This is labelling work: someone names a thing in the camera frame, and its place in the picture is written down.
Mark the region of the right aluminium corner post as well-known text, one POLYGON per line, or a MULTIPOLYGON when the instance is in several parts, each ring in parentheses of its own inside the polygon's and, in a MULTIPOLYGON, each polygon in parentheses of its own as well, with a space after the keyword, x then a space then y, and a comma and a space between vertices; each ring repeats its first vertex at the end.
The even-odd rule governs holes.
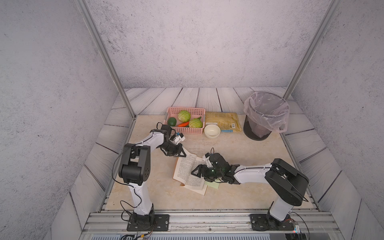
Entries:
POLYGON ((304 73, 307 65, 309 64, 312 56, 315 53, 317 46, 319 45, 320 41, 322 40, 323 36, 325 35, 329 25, 332 22, 332 19, 334 18, 337 10, 339 9, 341 2, 342 2, 341 0, 332 0, 331 1, 327 11, 325 12, 325 15, 324 15, 322 21, 320 22, 319 27, 317 28, 317 30, 316 30, 306 52, 305 52, 305 54, 301 60, 301 62, 298 65, 297 70, 295 71, 292 79, 290 80, 290 82, 286 88, 286 91, 283 95, 283 98, 285 100, 287 100, 291 96, 296 85, 298 84, 302 74, 304 73))

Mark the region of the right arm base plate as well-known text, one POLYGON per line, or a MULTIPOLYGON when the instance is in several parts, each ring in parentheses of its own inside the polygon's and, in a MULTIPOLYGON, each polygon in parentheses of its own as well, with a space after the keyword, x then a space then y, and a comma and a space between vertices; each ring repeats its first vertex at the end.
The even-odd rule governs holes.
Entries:
POLYGON ((270 214, 250 214, 250 223, 253 231, 293 231, 295 221, 286 215, 283 221, 273 218, 270 214))

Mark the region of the green cabbage back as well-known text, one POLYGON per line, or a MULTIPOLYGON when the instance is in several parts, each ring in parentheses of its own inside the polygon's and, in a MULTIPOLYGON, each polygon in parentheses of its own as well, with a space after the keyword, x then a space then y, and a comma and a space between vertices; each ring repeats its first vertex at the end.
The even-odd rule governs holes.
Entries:
POLYGON ((186 110, 182 110, 178 113, 178 119, 181 123, 189 122, 191 119, 191 114, 186 110))

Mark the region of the aluminium front rail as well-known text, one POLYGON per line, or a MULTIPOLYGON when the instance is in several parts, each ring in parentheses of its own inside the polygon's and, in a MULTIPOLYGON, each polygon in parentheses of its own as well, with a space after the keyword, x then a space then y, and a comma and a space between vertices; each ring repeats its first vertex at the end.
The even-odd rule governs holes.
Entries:
MULTIPOLYGON (((81 238, 86 235, 107 234, 159 234, 162 226, 167 231, 162 234, 255 234, 255 227, 261 228, 257 215, 266 214, 266 210, 164 210, 159 215, 168 215, 167 221, 157 221, 154 227, 139 230, 132 221, 122 216, 120 211, 102 211, 90 214, 86 220, 81 238)), ((288 220, 298 233, 307 234, 310 240, 325 234, 332 240, 344 239, 334 217, 329 212, 319 212, 312 209, 296 209, 290 213, 288 220)))

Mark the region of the yellow paper food bag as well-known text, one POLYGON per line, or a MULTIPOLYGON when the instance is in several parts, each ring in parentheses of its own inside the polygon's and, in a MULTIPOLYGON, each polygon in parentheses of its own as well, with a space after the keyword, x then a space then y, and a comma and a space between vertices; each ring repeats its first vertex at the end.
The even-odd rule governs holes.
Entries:
POLYGON ((205 124, 216 125, 222 132, 240 133, 242 132, 239 117, 236 113, 207 112, 205 124))

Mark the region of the pink plastic basket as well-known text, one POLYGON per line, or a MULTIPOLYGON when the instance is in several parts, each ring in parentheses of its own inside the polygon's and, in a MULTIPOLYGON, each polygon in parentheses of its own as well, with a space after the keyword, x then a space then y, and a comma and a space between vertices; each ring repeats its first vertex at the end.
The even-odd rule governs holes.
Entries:
POLYGON ((191 107, 169 107, 163 124, 182 134, 199 135, 205 127, 206 110, 191 107))

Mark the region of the brown paperback book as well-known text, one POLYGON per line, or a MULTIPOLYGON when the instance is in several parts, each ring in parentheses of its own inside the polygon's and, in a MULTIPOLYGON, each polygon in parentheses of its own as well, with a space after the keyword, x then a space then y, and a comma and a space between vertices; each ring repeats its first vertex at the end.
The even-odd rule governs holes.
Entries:
POLYGON ((185 148, 183 150, 186 157, 178 157, 173 179, 180 182, 182 187, 204 196, 207 190, 204 178, 196 177, 191 172, 199 165, 206 165, 206 162, 185 148))

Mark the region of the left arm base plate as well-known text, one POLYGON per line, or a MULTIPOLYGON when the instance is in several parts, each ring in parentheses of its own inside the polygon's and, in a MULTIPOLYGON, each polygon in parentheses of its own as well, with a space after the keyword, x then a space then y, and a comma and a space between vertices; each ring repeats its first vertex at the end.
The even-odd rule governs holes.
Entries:
POLYGON ((169 229, 170 215, 137 215, 133 213, 128 221, 128 232, 167 232, 169 229))

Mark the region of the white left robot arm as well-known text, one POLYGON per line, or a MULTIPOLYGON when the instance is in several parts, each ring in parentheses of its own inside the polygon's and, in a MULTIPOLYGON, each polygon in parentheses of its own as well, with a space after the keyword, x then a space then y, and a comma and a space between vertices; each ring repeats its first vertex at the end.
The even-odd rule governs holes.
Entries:
POLYGON ((153 214, 153 203, 149 196, 147 180, 151 172, 151 152, 159 149, 167 157, 183 157, 187 155, 182 142, 186 138, 169 125, 153 129, 143 140, 134 144, 125 144, 120 156, 118 175, 122 184, 130 188, 133 201, 133 215, 149 217, 153 214))

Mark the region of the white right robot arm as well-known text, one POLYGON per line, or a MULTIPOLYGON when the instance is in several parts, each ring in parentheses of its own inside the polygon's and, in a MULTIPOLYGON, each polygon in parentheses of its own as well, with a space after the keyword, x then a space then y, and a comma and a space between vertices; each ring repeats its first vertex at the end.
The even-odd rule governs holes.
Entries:
POLYGON ((282 223, 287 220, 293 207, 307 201, 305 193, 309 179, 302 172, 282 159, 260 166, 230 165, 219 153, 207 153, 204 164, 198 165, 191 175, 207 182, 240 185, 246 183, 269 184, 278 197, 272 203, 267 217, 282 223))

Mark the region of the green sticky note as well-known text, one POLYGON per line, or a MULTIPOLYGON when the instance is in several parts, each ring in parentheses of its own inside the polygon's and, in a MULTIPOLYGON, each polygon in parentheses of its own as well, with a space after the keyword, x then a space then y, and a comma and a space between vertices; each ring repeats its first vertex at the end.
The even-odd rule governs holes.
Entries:
POLYGON ((205 185, 208 186, 208 187, 214 188, 214 189, 218 189, 220 183, 205 181, 205 185))

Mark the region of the green cabbage front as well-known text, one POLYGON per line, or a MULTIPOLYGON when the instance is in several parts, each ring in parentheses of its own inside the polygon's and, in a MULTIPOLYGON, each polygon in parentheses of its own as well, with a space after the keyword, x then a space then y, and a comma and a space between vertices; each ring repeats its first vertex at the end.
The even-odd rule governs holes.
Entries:
POLYGON ((203 128, 203 122, 201 118, 195 118, 189 121, 190 128, 203 128))

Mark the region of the orange carrot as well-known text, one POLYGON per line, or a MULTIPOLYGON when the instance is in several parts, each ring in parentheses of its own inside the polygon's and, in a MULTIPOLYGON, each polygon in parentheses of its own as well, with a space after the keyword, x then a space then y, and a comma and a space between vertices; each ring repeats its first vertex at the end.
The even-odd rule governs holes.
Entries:
POLYGON ((181 124, 177 125, 177 127, 187 128, 189 126, 189 123, 190 122, 181 123, 181 124))

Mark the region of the black mesh trash bin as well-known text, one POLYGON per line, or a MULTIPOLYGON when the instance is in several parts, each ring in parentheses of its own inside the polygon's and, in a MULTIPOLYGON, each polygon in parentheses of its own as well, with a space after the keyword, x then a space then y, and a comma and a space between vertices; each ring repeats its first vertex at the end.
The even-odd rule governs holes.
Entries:
POLYGON ((272 133, 267 128, 253 122, 249 119, 248 116, 245 118, 244 123, 244 133, 245 135, 255 141, 263 141, 269 137, 269 135, 272 133))

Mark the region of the dark green avocado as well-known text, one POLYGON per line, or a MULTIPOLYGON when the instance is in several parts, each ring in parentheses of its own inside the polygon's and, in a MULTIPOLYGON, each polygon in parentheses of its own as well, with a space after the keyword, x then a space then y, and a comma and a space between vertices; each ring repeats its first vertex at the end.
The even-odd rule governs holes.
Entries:
POLYGON ((168 120, 167 120, 167 124, 171 127, 175 127, 177 125, 177 119, 174 118, 174 117, 170 117, 168 120))

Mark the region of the green cabbage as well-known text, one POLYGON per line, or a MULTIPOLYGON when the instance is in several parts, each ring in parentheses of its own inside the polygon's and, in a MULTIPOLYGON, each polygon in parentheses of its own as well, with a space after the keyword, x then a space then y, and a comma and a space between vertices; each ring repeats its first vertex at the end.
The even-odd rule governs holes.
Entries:
POLYGON ((203 122, 201 118, 195 118, 189 121, 190 128, 203 128, 203 122))
POLYGON ((186 110, 182 110, 178 113, 178 119, 181 123, 189 122, 191 119, 191 114, 186 110))

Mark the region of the left aluminium corner post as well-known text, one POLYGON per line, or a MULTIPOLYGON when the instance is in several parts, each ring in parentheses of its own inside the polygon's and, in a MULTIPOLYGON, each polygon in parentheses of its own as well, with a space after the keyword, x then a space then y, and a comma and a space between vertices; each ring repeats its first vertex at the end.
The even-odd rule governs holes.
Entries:
POLYGON ((87 3, 86 1, 84 0, 76 0, 75 1, 78 8, 79 8, 79 11, 85 21, 85 24, 91 34, 91 37, 93 38, 93 41, 95 42, 96 46, 97 46, 97 49, 103 59, 103 62, 104 64, 106 65, 107 67, 107 70, 112 78, 112 81, 114 82, 117 90, 118 90, 118 93, 120 95, 120 97, 122 98, 122 101, 125 105, 125 107, 128 109, 128 112, 130 114, 130 116, 132 117, 132 119, 136 119, 137 118, 137 115, 135 114, 131 104, 130 104, 130 101, 126 95, 126 92, 122 86, 122 83, 120 81, 120 78, 118 76, 118 73, 112 63, 112 60, 108 54, 108 51, 103 43, 103 40, 101 38, 101 35, 97 29, 97 26, 92 18, 92 15, 91 15, 91 12, 87 6, 87 3))

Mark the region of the cream ceramic bowl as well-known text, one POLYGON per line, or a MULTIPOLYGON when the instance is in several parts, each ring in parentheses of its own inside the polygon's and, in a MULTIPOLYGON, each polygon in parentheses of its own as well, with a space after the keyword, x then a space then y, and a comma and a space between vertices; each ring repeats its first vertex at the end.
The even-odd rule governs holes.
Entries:
POLYGON ((206 125, 204 134, 209 139, 216 139, 221 133, 221 129, 217 125, 206 125))

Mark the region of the aluminium corner post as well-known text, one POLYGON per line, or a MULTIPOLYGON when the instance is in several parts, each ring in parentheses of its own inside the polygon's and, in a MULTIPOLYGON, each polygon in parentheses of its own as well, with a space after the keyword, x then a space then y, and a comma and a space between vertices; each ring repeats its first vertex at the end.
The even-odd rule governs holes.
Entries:
POLYGON ((120 78, 118 76, 118 73, 112 63, 112 60, 108 54, 108 51, 103 43, 103 40, 101 38, 101 35, 97 29, 97 26, 92 18, 92 15, 91 15, 91 12, 87 6, 87 3, 86 1, 84 0, 76 0, 75 1, 78 8, 79 8, 79 11, 85 21, 85 24, 91 34, 91 37, 93 38, 93 41, 95 42, 96 46, 97 46, 97 49, 103 59, 103 62, 104 64, 106 65, 107 67, 107 70, 112 78, 112 81, 114 82, 117 90, 118 90, 118 93, 120 95, 120 97, 122 98, 122 101, 125 105, 125 107, 128 109, 128 112, 130 114, 130 116, 132 117, 132 119, 136 119, 137 118, 137 115, 135 114, 131 104, 130 104, 130 101, 126 95, 126 92, 122 86, 122 83, 120 81, 120 78))
POLYGON ((287 100, 291 96, 296 85, 298 84, 302 74, 304 73, 307 65, 309 64, 312 56, 315 53, 317 46, 319 45, 320 41, 322 40, 323 36, 325 35, 329 25, 332 22, 332 19, 334 18, 337 10, 339 9, 341 2, 342 2, 341 0, 332 0, 331 1, 327 11, 325 12, 325 15, 324 15, 322 21, 320 22, 319 27, 317 28, 317 30, 316 30, 306 52, 305 52, 305 54, 301 60, 301 62, 298 65, 297 70, 295 71, 292 79, 290 80, 290 82, 286 88, 286 91, 283 95, 283 98, 285 100, 287 100))

